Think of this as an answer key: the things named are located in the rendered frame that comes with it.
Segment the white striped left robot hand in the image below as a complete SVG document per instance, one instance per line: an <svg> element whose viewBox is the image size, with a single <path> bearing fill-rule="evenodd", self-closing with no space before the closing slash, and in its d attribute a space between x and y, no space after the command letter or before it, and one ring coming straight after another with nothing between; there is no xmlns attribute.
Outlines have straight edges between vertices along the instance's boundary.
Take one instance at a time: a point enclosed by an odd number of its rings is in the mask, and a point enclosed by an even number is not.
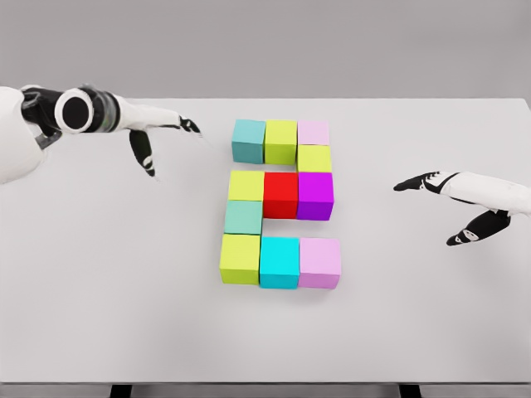
<svg viewBox="0 0 531 398"><path fill-rule="evenodd" d="M129 131L129 145L136 162L149 177L156 178L153 149L148 134L150 129L176 129L203 138L197 124L177 111L143 104L134 105L133 111L133 118L125 127Z"/></svg>

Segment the white striped right robot hand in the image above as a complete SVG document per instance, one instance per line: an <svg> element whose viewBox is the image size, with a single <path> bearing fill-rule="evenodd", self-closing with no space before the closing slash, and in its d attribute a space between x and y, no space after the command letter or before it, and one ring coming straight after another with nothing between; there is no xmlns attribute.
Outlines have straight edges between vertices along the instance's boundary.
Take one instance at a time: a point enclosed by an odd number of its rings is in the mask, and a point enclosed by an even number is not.
<svg viewBox="0 0 531 398"><path fill-rule="evenodd" d="M424 190L484 207L486 212L447 240L448 246L454 246L484 240L509 226L512 219L509 214L510 190L514 184L518 183L473 172L438 171L411 177L393 189L397 192Z"/></svg>

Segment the teal cube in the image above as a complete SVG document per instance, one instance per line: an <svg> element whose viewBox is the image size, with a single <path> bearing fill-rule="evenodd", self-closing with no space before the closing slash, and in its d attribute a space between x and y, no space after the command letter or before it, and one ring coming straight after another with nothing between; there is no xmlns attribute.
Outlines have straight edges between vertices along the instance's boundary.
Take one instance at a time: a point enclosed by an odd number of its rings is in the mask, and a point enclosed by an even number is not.
<svg viewBox="0 0 531 398"><path fill-rule="evenodd" d="M233 161L263 164L265 132L265 121L237 119L231 138Z"/></svg>

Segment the lime green cube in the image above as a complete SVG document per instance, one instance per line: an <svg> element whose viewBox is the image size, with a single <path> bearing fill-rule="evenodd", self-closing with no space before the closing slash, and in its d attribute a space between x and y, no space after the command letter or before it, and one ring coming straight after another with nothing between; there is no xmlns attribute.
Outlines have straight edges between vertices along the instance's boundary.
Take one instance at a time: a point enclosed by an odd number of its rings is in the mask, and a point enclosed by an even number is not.
<svg viewBox="0 0 531 398"><path fill-rule="evenodd" d="M263 171L232 170L228 199L230 201L263 201L264 181Z"/></svg>
<svg viewBox="0 0 531 398"><path fill-rule="evenodd" d="M297 150L297 122L269 119L265 124L265 164L294 165Z"/></svg>
<svg viewBox="0 0 531 398"><path fill-rule="evenodd" d="M301 144L297 148L298 172L332 172L329 145Z"/></svg>
<svg viewBox="0 0 531 398"><path fill-rule="evenodd" d="M224 284L259 284L261 237L224 234L219 270Z"/></svg>

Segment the mint green cube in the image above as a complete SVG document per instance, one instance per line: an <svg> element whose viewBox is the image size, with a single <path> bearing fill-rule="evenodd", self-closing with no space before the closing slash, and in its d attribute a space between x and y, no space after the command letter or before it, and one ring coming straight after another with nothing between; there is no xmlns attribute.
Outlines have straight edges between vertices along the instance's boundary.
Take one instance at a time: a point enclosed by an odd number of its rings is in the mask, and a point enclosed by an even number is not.
<svg viewBox="0 0 531 398"><path fill-rule="evenodd" d="M262 202L228 201L224 232L233 235L260 235L262 232Z"/></svg>

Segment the red cube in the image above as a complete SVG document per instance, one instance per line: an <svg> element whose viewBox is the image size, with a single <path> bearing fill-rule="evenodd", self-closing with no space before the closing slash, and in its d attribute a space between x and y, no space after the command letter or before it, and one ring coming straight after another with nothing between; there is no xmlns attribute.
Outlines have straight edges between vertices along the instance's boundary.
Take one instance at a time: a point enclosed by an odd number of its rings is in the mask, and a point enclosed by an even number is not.
<svg viewBox="0 0 531 398"><path fill-rule="evenodd" d="M295 219L299 191L296 172L266 172L263 216L266 219Z"/></svg>

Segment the purple cube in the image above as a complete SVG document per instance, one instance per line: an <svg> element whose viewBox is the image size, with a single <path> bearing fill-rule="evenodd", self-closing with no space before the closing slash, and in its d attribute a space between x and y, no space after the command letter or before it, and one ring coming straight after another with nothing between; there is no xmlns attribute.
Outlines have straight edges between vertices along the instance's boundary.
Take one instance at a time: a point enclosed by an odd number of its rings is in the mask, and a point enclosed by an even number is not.
<svg viewBox="0 0 531 398"><path fill-rule="evenodd" d="M297 220L329 221L334 208L331 172L298 173Z"/></svg>

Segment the pale pink cube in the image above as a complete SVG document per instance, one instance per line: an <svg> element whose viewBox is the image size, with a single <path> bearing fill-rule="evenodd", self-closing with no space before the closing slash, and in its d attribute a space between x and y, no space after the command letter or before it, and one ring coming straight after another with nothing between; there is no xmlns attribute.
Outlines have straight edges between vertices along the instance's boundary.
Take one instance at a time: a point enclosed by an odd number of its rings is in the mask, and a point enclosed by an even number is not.
<svg viewBox="0 0 531 398"><path fill-rule="evenodd" d="M329 145L329 122L324 120L299 120L297 122L299 145Z"/></svg>

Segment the cyan cube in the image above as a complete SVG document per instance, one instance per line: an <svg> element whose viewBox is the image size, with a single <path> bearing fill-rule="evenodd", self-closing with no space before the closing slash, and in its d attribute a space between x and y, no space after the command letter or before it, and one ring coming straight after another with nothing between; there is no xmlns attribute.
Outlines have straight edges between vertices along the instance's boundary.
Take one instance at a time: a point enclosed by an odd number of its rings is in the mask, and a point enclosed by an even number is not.
<svg viewBox="0 0 531 398"><path fill-rule="evenodd" d="M296 289L300 278L300 240L263 236L259 284L263 289Z"/></svg>

